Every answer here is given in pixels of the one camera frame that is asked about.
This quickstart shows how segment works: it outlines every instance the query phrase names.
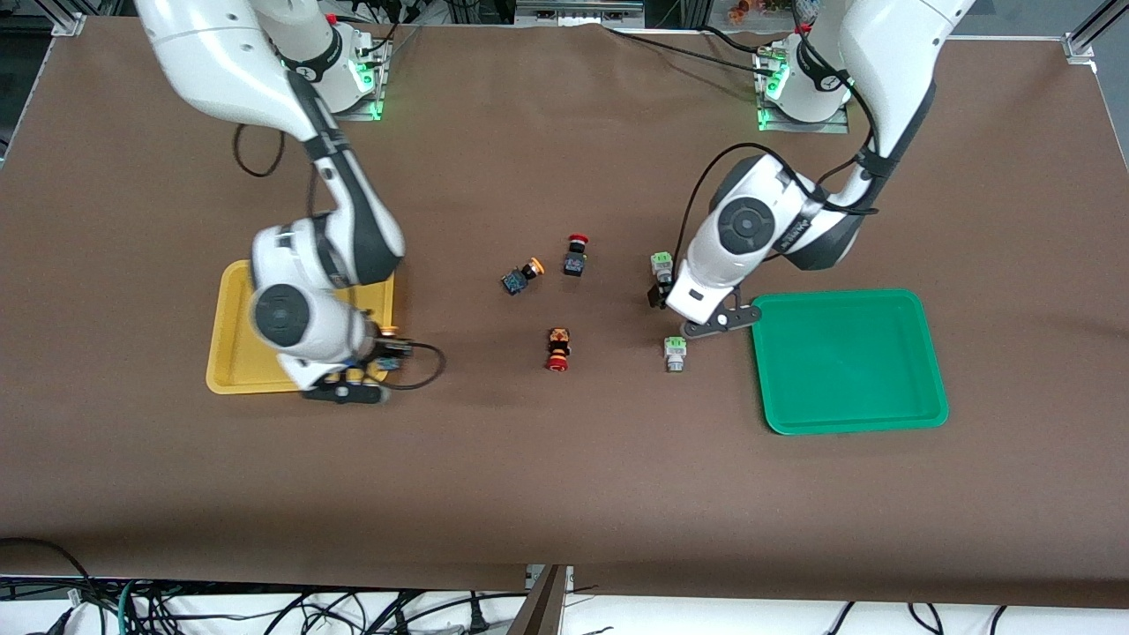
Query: brown table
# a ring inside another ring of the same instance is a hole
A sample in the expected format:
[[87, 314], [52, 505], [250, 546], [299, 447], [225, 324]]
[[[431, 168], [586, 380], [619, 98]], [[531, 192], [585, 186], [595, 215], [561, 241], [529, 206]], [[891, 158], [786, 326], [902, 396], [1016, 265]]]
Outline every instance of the brown table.
[[[1129, 606], [1129, 177], [1097, 84], [1054, 42], [952, 42], [937, 82], [847, 261], [744, 290], [916, 292], [940, 428], [774, 435], [739, 333], [664, 373], [647, 256], [704, 164], [756, 139], [815, 175], [865, 125], [758, 133], [742, 71], [598, 27], [426, 28], [386, 120], [347, 125], [408, 238], [397, 322], [450, 367], [335, 407], [203, 381], [220, 273], [303, 214], [297, 145], [242, 174], [138, 23], [91, 19], [0, 172], [0, 532], [99, 575], [515, 588], [563, 562], [603, 592]], [[581, 280], [499, 289], [574, 232]], [[566, 374], [541, 369], [554, 325]]]

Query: teal cable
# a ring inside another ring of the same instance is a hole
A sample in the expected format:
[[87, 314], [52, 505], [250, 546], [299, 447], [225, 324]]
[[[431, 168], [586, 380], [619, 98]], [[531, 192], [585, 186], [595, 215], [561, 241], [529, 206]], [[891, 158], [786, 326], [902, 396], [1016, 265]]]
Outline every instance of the teal cable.
[[133, 581], [125, 583], [122, 588], [122, 594], [117, 598], [117, 635], [125, 635], [125, 601], [130, 599], [130, 589], [133, 586]]

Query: plastic tray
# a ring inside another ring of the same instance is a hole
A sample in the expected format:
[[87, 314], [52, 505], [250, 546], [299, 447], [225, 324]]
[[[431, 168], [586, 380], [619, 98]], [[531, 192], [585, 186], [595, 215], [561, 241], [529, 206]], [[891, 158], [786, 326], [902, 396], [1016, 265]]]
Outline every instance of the plastic tray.
[[[370, 310], [373, 320], [382, 327], [392, 325], [393, 279], [378, 285], [356, 287], [357, 305]], [[251, 327], [251, 280], [246, 260], [228, 266], [219, 284], [216, 322], [212, 325], [211, 349], [208, 353], [208, 388], [218, 394], [256, 392], [297, 392], [268, 347]], [[344, 290], [336, 292], [348, 302]], [[387, 373], [374, 373], [383, 380]]]
[[905, 289], [765, 295], [753, 304], [764, 416], [780, 434], [936, 427], [948, 400], [921, 301]]

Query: white robotic arm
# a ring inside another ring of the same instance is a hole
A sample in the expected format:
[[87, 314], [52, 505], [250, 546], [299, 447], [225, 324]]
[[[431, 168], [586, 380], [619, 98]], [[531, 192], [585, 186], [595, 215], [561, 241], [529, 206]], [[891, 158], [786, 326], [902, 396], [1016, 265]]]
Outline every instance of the white robotic arm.
[[[737, 325], [726, 323], [721, 301], [770, 250], [805, 270], [830, 268], [847, 254], [865, 210], [878, 197], [929, 110], [937, 54], [972, 1], [857, 0], [850, 5], [838, 29], [835, 53], [855, 82], [854, 90], [874, 115], [874, 130], [858, 151], [858, 165], [843, 189], [829, 195], [772, 156], [738, 162], [715, 194], [712, 211], [691, 241], [666, 298], [667, 306], [690, 320], [688, 336]], [[824, 19], [839, 15], [833, 8], [825, 10], [816, 28], [826, 33], [829, 23]], [[794, 45], [789, 59], [799, 55], [811, 61], [803, 45], [797, 52], [798, 36], [789, 40]], [[833, 60], [826, 61], [834, 67]], [[780, 107], [793, 116], [830, 116], [846, 88], [828, 90], [833, 84], [826, 77], [837, 69], [807, 70], [807, 66], [795, 67], [803, 73], [794, 70], [781, 90]]]
[[314, 0], [256, 2], [271, 42], [247, 0], [139, 0], [137, 6], [161, 69], [184, 101], [218, 119], [297, 138], [336, 203], [332, 211], [255, 236], [252, 324], [301, 390], [366, 362], [379, 333], [333, 289], [387, 279], [404, 241], [326, 99], [307, 79], [318, 80], [318, 89], [343, 107], [359, 98], [360, 86], [334, 80], [352, 70], [339, 69], [357, 53], [342, 50], [349, 34], [331, 28]]

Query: green tray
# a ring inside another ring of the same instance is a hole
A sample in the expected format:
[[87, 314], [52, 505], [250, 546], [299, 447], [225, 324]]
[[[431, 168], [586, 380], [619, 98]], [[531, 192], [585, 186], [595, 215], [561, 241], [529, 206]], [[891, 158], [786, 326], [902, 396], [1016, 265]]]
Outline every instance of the green tray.
[[948, 418], [921, 301], [905, 289], [765, 295], [753, 304], [764, 417], [780, 434], [936, 427]]

